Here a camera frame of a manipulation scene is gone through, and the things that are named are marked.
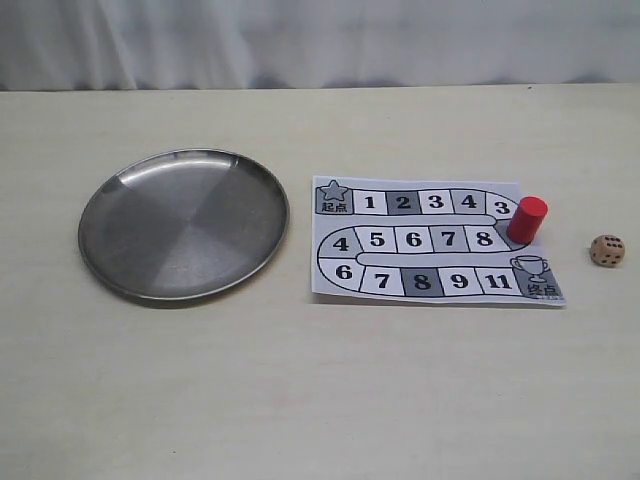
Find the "red cylinder game piece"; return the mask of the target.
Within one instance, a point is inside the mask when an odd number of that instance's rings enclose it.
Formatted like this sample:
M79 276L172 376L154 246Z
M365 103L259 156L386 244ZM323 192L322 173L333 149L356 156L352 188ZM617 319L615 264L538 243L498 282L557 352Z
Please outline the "red cylinder game piece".
M511 218L506 234L516 244L530 244L548 213L547 203L536 196L523 197Z

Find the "wooden die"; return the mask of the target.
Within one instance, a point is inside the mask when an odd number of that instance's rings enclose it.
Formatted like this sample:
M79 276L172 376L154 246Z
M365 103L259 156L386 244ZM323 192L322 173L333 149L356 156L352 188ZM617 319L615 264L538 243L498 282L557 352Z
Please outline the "wooden die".
M589 256L593 263L613 268L623 261L625 244L618 236L603 234L592 240Z

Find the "paper game board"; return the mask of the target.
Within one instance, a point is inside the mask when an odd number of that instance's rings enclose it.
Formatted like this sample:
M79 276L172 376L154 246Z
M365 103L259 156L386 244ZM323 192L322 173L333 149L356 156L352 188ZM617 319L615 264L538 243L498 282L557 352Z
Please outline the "paper game board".
M539 242L508 224L516 183L316 176L314 293L428 304L565 306Z

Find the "round stainless steel plate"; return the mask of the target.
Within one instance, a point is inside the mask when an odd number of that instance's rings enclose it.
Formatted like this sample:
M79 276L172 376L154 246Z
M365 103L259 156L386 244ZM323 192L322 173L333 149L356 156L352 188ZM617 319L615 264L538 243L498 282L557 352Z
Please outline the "round stainless steel plate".
M109 177L79 220L80 256L94 278L136 303L196 303L250 279L286 237L279 179L234 152L187 148Z

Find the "white curtain backdrop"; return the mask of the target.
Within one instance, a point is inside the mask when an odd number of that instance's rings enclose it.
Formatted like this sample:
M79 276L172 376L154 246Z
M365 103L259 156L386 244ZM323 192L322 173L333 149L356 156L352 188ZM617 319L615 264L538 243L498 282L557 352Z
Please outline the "white curtain backdrop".
M635 82L635 1L5 1L9 91Z

